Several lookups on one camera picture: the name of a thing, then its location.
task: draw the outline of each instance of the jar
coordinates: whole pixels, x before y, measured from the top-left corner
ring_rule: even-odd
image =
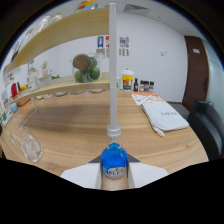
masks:
[[[144,87],[145,87],[145,81],[141,80],[140,87],[139,87],[139,92],[144,92]]]
[[[27,83],[28,88],[31,91],[34,91],[39,88],[39,82],[38,82],[38,72],[34,68],[34,60],[31,59],[28,62],[28,77],[27,77]]]
[[[145,92],[149,91],[149,81],[145,81],[144,91]]]
[[[75,83],[89,83],[101,79],[102,54],[78,54],[72,58],[72,73]]]
[[[150,82],[150,86],[149,86],[150,93],[153,93],[153,88],[154,88],[154,82]]]
[[[123,90],[131,91],[133,76],[134,72],[131,70],[126,69],[122,71]]]

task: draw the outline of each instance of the brown door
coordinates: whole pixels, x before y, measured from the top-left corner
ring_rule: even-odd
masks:
[[[195,99],[206,100],[208,92],[208,59],[202,40],[185,36],[188,53],[188,73],[182,104],[189,111]]]

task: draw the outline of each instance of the glass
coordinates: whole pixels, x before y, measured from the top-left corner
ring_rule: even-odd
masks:
[[[40,23],[35,27],[34,31],[32,32],[32,38],[37,35],[40,31],[42,31],[45,27],[47,27],[48,21],[50,16],[45,16]]]
[[[107,147],[102,152],[102,163],[105,174],[110,178],[118,178],[125,173],[127,152],[121,146],[120,137],[108,137]]]
[[[20,147],[25,157],[32,163],[37,162],[43,155],[44,146],[39,142],[29,128],[23,127],[19,131]]]
[[[75,83],[88,83],[101,79],[100,53],[78,54],[70,61],[72,62],[72,74]]]

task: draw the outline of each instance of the bottle label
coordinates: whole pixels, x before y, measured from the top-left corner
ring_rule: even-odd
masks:
[[[138,85],[135,85],[135,86],[134,86],[134,91],[135,91],[135,92],[138,92]]]
[[[108,176],[110,177],[119,177],[121,175],[123,175],[125,172],[125,167],[121,166],[121,167],[115,167],[115,168],[109,168],[108,169]]]

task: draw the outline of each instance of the shelf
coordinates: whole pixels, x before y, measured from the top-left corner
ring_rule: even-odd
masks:
[[[109,89],[109,73],[103,73],[102,79],[99,81],[89,82],[89,83],[74,83],[72,76],[62,77],[59,79],[53,79],[51,81],[46,81],[40,84],[40,88],[30,92],[29,89],[24,90],[19,96],[12,100],[10,104],[17,103],[20,100],[27,98],[40,96],[49,93],[55,92],[64,92],[64,91],[79,91],[82,89]]]
[[[34,36],[8,65],[8,71],[26,64],[29,59],[60,44],[98,35],[109,35],[108,8],[88,10],[67,16]]]

